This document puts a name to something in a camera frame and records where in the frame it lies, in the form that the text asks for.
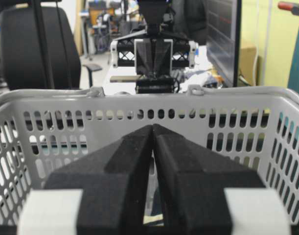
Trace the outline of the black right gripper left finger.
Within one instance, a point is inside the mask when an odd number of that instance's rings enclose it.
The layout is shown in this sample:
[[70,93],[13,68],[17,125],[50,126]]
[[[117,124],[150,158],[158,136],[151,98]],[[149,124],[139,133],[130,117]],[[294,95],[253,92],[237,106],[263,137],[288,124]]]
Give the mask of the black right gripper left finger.
[[33,190],[19,235],[120,235],[143,224],[153,127],[146,125],[53,171]]

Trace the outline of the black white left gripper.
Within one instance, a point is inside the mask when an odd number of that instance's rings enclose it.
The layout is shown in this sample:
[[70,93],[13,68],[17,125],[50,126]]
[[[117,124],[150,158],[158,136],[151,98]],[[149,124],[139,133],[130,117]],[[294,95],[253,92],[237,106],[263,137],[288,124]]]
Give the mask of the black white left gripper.
[[156,78],[170,74],[171,62],[174,68],[194,67],[196,50],[195,41],[165,30],[158,34],[149,34],[145,30],[135,31],[112,40],[110,44],[112,65],[115,68],[136,66],[137,74]]

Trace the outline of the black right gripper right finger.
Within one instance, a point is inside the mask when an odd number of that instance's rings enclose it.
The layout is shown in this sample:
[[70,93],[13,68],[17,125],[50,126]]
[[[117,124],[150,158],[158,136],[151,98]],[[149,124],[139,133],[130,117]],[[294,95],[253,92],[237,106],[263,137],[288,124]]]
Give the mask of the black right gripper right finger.
[[278,193],[259,174],[153,125],[154,153],[168,221],[187,235],[289,235]]

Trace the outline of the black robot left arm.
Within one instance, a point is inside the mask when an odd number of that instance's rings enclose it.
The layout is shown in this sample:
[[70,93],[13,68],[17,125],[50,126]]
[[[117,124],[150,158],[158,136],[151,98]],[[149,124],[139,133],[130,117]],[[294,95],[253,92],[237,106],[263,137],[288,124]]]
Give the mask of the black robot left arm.
[[[178,36],[162,27],[169,8],[164,0],[141,0],[139,9],[146,27],[130,34],[132,44],[114,40],[113,50],[134,52],[136,95],[132,100],[142,119],[184,117],[174,105],[172,56]],[[17,226],[19,235],[159,235],[183,234],[176,207],[162,201],[164,226],[143,224],[150,161],[165,173],[167,150],[175,156],[184,148],[182,138],[157,124],[132,127],[128,134],[50,174],[42,190],[30,193]]]

